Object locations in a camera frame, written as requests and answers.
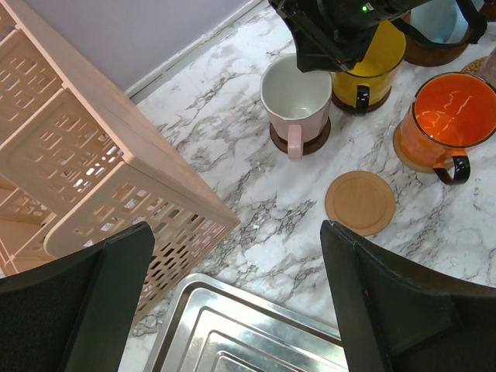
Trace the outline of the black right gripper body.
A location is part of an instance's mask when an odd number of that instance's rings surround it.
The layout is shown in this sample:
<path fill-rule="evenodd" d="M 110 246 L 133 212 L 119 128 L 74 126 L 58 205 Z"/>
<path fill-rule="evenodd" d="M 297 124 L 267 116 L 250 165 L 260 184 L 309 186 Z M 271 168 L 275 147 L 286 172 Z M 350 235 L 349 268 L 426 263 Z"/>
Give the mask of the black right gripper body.
<path fill-rule="evenodd" d="M 291 32 L 297 67 L 303 72 L 350 71 L 361 62 L 383 21 L 424 47 L 446 49 L 459 43 L 436 43 L 401 17 L 425 1 L 270 1 Z"/>

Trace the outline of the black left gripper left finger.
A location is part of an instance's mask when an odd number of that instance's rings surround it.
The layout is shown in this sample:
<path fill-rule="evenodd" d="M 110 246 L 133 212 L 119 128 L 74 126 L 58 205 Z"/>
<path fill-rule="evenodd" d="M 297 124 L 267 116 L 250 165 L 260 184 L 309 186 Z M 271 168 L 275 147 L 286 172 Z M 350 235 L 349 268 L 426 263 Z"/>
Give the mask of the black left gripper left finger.
<path fill-rule="evenodd" d="M 117 371 L 155 239 L 140 222 L 1 279 L 3 371 Z"/>

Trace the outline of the white pink mug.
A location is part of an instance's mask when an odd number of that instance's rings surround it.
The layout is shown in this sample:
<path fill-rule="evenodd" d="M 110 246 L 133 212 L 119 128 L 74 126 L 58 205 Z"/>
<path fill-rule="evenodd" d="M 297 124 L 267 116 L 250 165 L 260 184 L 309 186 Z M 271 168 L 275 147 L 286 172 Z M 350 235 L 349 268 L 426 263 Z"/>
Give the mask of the white pink mug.
<path fill-rule="evenodd" d="M 294 53 L 276 59 L 263 73 L 260 99 L 276 134 L 286 141 L 291 161 L 300 161 L 304 143 L 324 129 L 331 97 L 332 75 L 300 71 Z"/>

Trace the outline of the light brown wooden coaster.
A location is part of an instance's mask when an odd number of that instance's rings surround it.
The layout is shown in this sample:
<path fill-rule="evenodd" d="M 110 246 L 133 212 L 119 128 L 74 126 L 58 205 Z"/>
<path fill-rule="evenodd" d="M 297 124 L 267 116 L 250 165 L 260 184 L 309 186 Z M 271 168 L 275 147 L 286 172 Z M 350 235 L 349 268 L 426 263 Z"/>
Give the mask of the light brown wooden coaster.
<path fill-rule="evenodd" d="M 449 170 L 454 162 L 455 150 L 431 140 L 411 123 L 401 123 L 394 131 L 394 151 L 401 162 L 414 171 L 434 174 L 436 168 Z"/>

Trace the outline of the white blue mug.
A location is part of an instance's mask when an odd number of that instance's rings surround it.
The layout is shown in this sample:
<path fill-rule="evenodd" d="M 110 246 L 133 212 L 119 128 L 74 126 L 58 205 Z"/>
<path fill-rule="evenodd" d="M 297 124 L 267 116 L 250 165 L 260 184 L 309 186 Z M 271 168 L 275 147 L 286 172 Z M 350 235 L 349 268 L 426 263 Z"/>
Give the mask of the white blue mug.
<path fill-rule="evenodd" d="M 456 0 L 435 0 L 414 8 L 410 24 L 434 43 L 461 42 L 468 28 Z"/>

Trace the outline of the pink maroon mug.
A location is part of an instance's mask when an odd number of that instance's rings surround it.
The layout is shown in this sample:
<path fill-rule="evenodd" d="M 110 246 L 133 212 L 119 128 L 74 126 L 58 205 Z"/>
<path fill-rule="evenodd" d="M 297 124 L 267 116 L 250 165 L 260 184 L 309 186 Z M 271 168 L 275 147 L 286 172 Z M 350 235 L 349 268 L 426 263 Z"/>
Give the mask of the pink maroon mug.
<path fill-rule="evenodd" d="M 495 85 L 495 67 L 496 65 L 496 48 L 492 50 L 492 52 L 487 56 L 484 64 L 481 66 L 479 73 L 480 76 Z"/>

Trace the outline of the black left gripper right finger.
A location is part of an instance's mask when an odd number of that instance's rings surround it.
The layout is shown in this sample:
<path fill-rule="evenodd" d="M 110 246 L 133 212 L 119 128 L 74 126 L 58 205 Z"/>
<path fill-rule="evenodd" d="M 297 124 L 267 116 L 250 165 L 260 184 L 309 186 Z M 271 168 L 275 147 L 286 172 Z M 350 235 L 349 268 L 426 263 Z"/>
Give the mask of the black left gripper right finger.
<path fill-rule="evenodd" d="M 495 289 L 431 270 L 334 221 L 320 240 L 351 371 L 493 371 Z"/>

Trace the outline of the orange metallic cup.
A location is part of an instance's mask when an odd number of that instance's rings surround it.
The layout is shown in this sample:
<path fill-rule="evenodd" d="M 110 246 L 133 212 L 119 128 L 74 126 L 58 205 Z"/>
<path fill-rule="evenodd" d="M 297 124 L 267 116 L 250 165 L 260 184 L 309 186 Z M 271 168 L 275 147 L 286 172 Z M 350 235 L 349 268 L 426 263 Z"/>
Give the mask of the orange metallic cup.
<path fill-rule="evenodd" d="M 431 140 L 455 150 L 453 167 L 436 168 L 434 174 L 447 185 L 465 184 L 471 173 L 467 151 L 495 134 L 495 87 L 463 72 L 436 75 L 415 93 L 401 123 L 415 124 Z"/>

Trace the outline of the woven rattan coaster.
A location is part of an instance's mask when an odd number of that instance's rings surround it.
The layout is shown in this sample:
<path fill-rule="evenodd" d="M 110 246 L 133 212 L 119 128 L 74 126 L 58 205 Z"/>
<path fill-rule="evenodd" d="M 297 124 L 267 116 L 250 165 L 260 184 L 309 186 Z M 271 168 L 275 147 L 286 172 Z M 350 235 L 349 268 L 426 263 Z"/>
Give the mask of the woven rattan coaster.
<path fill-rule="evenodd" d="M 461 72 L 467 73 L 467 74 L 472 74 L 472 75 L 477 75 L 479 77 L 484 77 L 486 75 L 485 72 L 485 64 L 486 64 L 487 57 L 482 57 L 478 58 L 476 60 L 473 60 L 472 62 L 468 63 L 465 67 L 461 69 Z"/>

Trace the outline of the brown ringed wooden saucer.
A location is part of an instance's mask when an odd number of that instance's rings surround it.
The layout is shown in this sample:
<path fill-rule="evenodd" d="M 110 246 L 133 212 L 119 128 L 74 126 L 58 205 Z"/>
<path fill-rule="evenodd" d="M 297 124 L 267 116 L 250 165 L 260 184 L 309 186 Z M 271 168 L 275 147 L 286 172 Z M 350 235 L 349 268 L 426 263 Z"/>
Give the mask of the brown ringed wooden saucer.
<path fill-rule="evenodd" d="M 410 13 L 405 15 L 402 19 L 410 24 Z M 406 39 L 407 51 L 405 60 L 410 64 L 422 67 L 437 67 L 448 64 L 458 58 L 468 47 L 467 43 L 462 43 L 459 46 L 450 46 L 448 48 L 427 47 L 416 42 L 410 36 L 406 36 Z"/>

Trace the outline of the yellow black mug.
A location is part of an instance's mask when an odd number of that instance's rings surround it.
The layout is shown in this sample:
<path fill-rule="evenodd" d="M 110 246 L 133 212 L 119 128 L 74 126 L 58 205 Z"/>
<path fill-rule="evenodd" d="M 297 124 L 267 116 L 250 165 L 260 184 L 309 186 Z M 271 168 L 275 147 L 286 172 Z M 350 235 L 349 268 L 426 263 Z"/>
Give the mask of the yellow black mug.
<path fill-rule="evenodd" d="M 332 76 L 332 93 L 359 113 L 381 100 L 391 89 L 405 58 L 407 40 L 391 22 L 383 21 L 376 30 L 363 60 L 351 71 Z"/>

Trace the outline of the light beech wooden coaster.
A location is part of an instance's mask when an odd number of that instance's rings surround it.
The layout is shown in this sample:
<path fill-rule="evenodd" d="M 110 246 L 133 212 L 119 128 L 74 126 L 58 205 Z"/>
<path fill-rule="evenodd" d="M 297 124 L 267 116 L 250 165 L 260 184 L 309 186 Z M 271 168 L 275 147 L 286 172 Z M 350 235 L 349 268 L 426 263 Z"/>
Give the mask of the light beech wooden coaster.
<path fill-rule="evenodd" d="M 382 231 L 393 219 L 395 197 L 389 184 L 368 171 L 338 176 L 324 199 L 326 214 L 361 236 Z"/>

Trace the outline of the dark walnut coaster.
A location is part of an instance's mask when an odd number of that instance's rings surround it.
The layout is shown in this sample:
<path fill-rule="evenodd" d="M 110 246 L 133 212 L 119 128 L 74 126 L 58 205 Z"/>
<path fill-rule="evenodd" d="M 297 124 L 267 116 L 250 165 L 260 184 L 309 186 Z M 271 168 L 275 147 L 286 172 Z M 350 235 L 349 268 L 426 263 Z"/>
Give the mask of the dark walnut coaster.
<path fill-rule="evenodd" d="M 323 147 L 324 144 L 326 143 L 327 139 L 329 138 L 329 135 L 331 133 L 331 128 L 332 128 L 331 120 L 327 119 L 327 122 L 324 125 L 324 127 L 322 128 L 322 131 L 320 132 L 320 134 L 316 138 L 309 140 L 308 142 L 303 143 L 302 155 L 303 156 L 309 155 L 311 153 L 318 151 L 321 147 Z M 272 124 L 270 124 L 270 126 L 269 126 L 269 133 L 270 133 L 270 138 L 271 138 L 273 144 L 281 152 L 287 153 L 288 152 L 288 142 L 286 140 L 282 139 L 281 137 L 279 137 L 279 135 L 277 135 L 277 132 L 276 132 L 276 130 Z"/>

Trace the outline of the dark brown wooden coaster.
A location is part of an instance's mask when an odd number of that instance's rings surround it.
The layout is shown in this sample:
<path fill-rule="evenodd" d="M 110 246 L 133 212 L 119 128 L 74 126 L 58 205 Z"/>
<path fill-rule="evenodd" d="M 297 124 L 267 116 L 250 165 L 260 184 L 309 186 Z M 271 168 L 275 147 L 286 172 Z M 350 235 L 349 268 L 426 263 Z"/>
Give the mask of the dark brown wooden coaster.
<path fill-rule="evenodd" d="M 372 105 L 369 105 L 366 109 L 365 112 L 362 112 L 362 113 L 359 113 L 353 106 L 351 105 L 347 105 L 346 103 L 340 101 L 336 95 L 334 93 L 332 93 L 332 103 L 337 107 L 339 108 L 340 110 L 348 113 L 348 114 L 351 114 L 351 115 L 354 115 L 354 116 L 365 116 L 366 114 L 370 113 L 370 112 L 373 112 L 373 111 L 376 111 L 377 109 L 379 109 L 386 101 L 387 99 L 389 98 L 390 94 L 391 94 L 392 90 L 390 89 L 386 95 L 379 101 L 377 101 L 376 103 L 372 104 Z"/>

